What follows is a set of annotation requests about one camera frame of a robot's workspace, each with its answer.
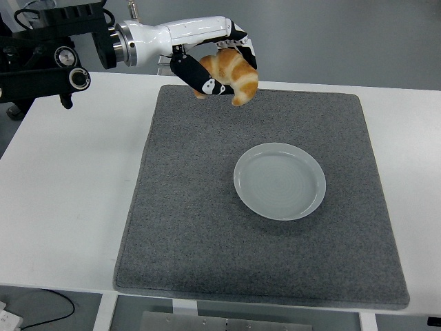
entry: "plate rim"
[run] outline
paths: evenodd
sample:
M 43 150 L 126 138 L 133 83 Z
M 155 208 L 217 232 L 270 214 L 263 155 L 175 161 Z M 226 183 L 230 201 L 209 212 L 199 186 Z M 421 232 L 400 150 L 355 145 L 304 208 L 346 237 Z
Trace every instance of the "plate rim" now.
M 269 216 L 267 214 L 264 214 L 264 212 L 256 211 L 255 208 L 250 207 L 249 204 L 246 202 L 246 198 L 243 197 L 243 191 L 240 189 L 240 186 L 238 184 L 238 178 L 239 178 L 238 167 L 240 166 L 240 164 L 244 163 L 246 158 L 252 158 L 252 157 L 255 157 L 256 155 L 259 155 L 259 154 L 262 153 L 260 151 L 260 153 L 254 154 L 253 151 L 260 150 L 262 148 L 274 151 L 274 147 L 276 147 L 276 146 L 278 146 L 279 149 L 281 149 L 281 148 L 285 148 L 285 149 L 288 148 L 288 149 L 291 149 L 291 151 L 295 150 L 297 153 L 300 153 L 302 155 L 303 159 L 306 158 L 308 163 L 312 163 L 313 164 L 313 166 L 311 166 L 311 168 L 315 168 L 315 169 L 313 169 L 313 173 L 316 176 L 318 175 L 320 177 L 320 178 L 318 178 L 318 179 L 320 179 L 320 181 L 319 181 L 319 188 L 317 190 L 316 198 L 312 201 L 311 205 L 302 214 L 297 214 L 296 217 L 294 217 L 294 218 L 292 218 L 292 217 L 289 217 L 289 218 L 280 218 L 280 217 L 274 218 L 274 217 L 271 217 L 271 216 Z M 271 219 L 271 220 L 274 220 L 274 221 L 296 221 L 296 220 L 302 219 L 302 218 L 310 215 L 323 202 L 323 199 L 325 198 L 325 194 L 326 194 L 326 189 L 327 189 L 325 173 L 323 172 L 323 169 L 322 169 L 321 165 L 317 162 L 317 160 L 315 160 L 308 152 L 306 152 L 305 150 L 303 150 L 303 149 L 301 149 L 301 148 L 299 148 L 297 146 L 294 146 L 294 145 L 291 145 L 291 144 L 288 144 L 288 143 L 277 143 L 277 142 L 261 143 L 259 145 L 256 145 L 256 146 L 250 148 L 245 153 L 243 153 L 240 156 L 240 158 L 238 159 L 238 161 L 236 162 L 236 165 L 234 167 L 233 181 L 234 181 L 234 188 L 236 189 L 236 192 L 237 192 L 240 200 L 250 210 L 252 210 L 256 214 L 259 214 L 262 217 L 265 217 L 267 219 Z

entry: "white table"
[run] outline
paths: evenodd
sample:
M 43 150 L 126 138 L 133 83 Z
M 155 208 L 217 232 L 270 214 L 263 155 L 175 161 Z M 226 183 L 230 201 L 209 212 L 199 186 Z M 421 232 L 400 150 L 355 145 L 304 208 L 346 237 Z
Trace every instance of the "white table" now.
M 0 160 L 1 285 L 103 293 L 97 325 L 109 323 L 114 265 L 164 84 L 182 82 L 92 73 L 71 110 L 58 97 L 35 101 Z M 411 297 L 395 313 L 441 316 L 441 92 L 259 87 L 358 95 Z

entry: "robotic hand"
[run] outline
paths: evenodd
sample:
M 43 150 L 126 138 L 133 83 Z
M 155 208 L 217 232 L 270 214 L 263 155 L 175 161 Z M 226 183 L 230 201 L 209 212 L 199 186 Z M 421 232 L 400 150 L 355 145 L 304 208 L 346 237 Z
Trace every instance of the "robotic hand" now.
M 211 78 L 208 71 L 187 54 L 203 43 L 235 48 L 256 68 L 251 39 L 225 17 L 203 17 L 148 26 L 139 23 L 136 5 L 129 1 L 132 20 L 115 25 L 105 0 L 79 6 L 35 12 L 38 28 L 12 33 L 0 15 L 0 103 L 13 102 L 24 113 L 37 97 L 59 94 L 71 108 L 73 92 L 90 86 L 90 75 L 81 66 L 70 36 L 92 33 L 96 51 L 105 69 L 118 62 L 143 66 L 154 55 L 170 57 L 172 72 L 200 93 L 233 94 L 229 86 Z M 108 23 L 105 14 L 110 17 Z
M 208 71 L 187 54 L 194 46 L 216 43 L 218 48 L 235 48 L 248 63 L 257 69 L 251 39 L 246 32 L 225 17 L 203 17 L 144 26 L 136 21 L 116 25 L 117 58 L 128 66 L 142 66 L 147 60 L 161 54 L 171 57 L 170 68 L 193 89 L 203 94 L 233 94 L 229 86 L 213 79 Z

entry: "metal plate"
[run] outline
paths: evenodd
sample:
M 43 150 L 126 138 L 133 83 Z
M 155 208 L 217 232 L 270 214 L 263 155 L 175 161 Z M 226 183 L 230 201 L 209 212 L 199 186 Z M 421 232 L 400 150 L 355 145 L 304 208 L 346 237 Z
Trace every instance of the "metal plate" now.
M 313 331 L 312 325 L 228 319 L 226 331 Z
M 144 312 L 140 331 L 313 331 L 312 325 Z
M 144 312 L 140 331 L 225 331 L 226 320 L 164 312 Z
M 158 69 L 158 76 L 175 76 L 170 67 L 164 66 Z
M 171 60 L 171 57 L 164 57 L 163 55 L 159 55 L 158 64 L 160 66 L 169 66 Z

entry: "white object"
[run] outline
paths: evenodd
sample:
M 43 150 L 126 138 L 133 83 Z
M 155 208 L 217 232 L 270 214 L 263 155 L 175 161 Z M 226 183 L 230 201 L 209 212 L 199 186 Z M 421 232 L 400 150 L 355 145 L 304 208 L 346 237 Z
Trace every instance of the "white object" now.
M 112 325 L 112 318 L 116 301 L 118 300 L 118 292 L 103 291 L 101 302 L 95 318 L 93 331 L 108 331 Z
M 166 26 L 147 26 L 137 21 L 115 25 L 127 66 L 144 66 L 154 55 L 172 53 L 172 38 Z
M 6 310 L 0 312 L 0 331 L 15 331 L 23 323 L 23 319 Z
M 214 89 L 214 79 L 206 81 L 202 87 L 202 91 L 206 94 L 212 94 Z
M 373 312 L 361 312 L 360 317 L 361 331 L 378 331 L 377 319 Z
M 198 314 L 198 302 L 196 300 L 173 299 L 173 314 L 195 315 Z
M 264 143 L 246 151 L 234 168 L 234 187 L 259 215 L 292 221 L 311 214 L 325 197 L 325 174 L 304 150 Z
M 170 32 L 173 45 L 196 45 L 204 40 L 228 36 L 232 22 L 222 16 L 199 17 L 161 24 Z

